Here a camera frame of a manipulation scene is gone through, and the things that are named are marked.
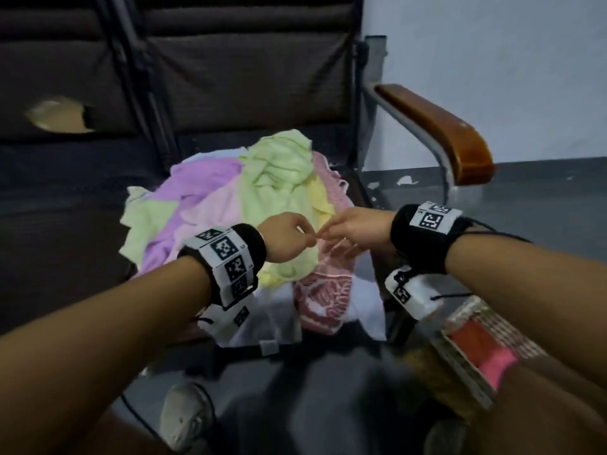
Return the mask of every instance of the peeling paint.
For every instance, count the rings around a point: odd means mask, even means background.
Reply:
[[[401,178],[398,179],[398,182],[396,182],[397,185],[415,185],[419,182],[414,182],[414,180],[411,178],[411,175],[405,175]]]

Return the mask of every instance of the green towel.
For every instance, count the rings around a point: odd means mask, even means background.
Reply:
[[[125,203],[125,213],[120,219],[122,225],[130,228],[125,244],[118,251],[141,269],[146,246],[164,228],[179,203],[144,198],[149,193],[143,187],[128,187],[129,198]]]
[[[315,223],[304,186],[314,172],[311,146],[307,137],[293,129],[262,137],[240,157],[243,168],[239,196],[245,223],[256,227],[281,212],[299,212]],[[317,264],[318,249],[314,247],[290,262],[264,265],[259,281],[272,287],[296,281],[310,274]]]

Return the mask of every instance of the chair armrest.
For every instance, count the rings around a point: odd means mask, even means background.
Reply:
[[[476,130],[399,84],[367,83],[367,94],[411,131],[447,170],[450,187],[488,183],[494,164]]]

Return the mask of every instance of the hand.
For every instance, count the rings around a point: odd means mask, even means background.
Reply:
[[[323,252],[330,252],[332,257],[354,258],[368,249],[394,251],[390,229],[395,215],[396,212],[364,207],[346,209],[318,231],[317,236],[326,241]]]
[[[257,227],[257,231],[261,233],[266,244],[266,261],[272,263],[293,260],[308,247],[316,245],[312,225],[306,217],[294,212],[283,212],[268,217]]]

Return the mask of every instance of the white sneaker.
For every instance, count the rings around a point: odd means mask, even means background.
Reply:
[[[166,395],[158,434],[172,450],[185,453],[194,442],[201,441],[206,446],[204,436],[214,423],[213,402],[201,385],[192,382],[174,386]]]

